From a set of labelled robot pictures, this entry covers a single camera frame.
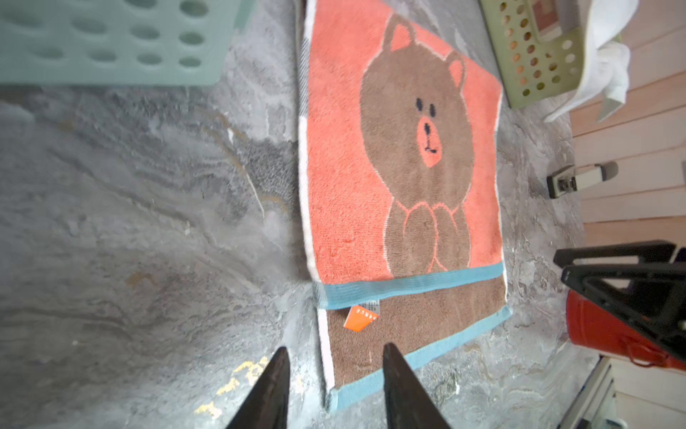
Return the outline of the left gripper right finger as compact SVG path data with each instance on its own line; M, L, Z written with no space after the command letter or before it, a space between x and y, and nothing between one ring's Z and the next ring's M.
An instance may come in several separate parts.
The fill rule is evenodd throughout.
M390 429L449 429L448 422L392 342L384 346L382 371L386 420Z

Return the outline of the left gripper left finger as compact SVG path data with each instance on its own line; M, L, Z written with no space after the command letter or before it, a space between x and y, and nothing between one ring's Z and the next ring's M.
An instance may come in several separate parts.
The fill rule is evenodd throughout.
M226 428L286 428L289 388L289 353L280 347Z

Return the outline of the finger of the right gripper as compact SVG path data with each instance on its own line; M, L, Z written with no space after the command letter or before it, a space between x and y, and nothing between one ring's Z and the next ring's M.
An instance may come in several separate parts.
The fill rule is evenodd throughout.
M562 282L664 349L685 347L685 264L573 265Z
M564 248L556 251L553 262L560 268L573 266L578 259L600 258L607 261L611 257L636 257L638 263L668 263L675 250L675 243L660 240L598 247Z

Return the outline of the plain white towel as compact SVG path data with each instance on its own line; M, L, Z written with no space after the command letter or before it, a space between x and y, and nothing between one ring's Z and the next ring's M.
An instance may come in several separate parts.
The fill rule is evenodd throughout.
M583 67L573 96L544 121L551 123L573 109L601 95L597 121L603 122L626 103L630 87L631 50L616 38L638 11L638 0L595 0L581 7Z

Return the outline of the light green plastic basket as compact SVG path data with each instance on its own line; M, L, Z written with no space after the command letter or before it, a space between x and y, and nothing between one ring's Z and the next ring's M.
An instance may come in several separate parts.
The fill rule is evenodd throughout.
M481 0L507 102L520 109L575 91L583 67L583 29L549 42L537 39L531 0Z

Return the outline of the brown towel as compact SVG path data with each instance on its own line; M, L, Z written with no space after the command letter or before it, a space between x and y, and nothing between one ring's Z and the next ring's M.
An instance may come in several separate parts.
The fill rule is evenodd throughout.
M309 1L298 184L325 406L503 324L496 77L382 1Z

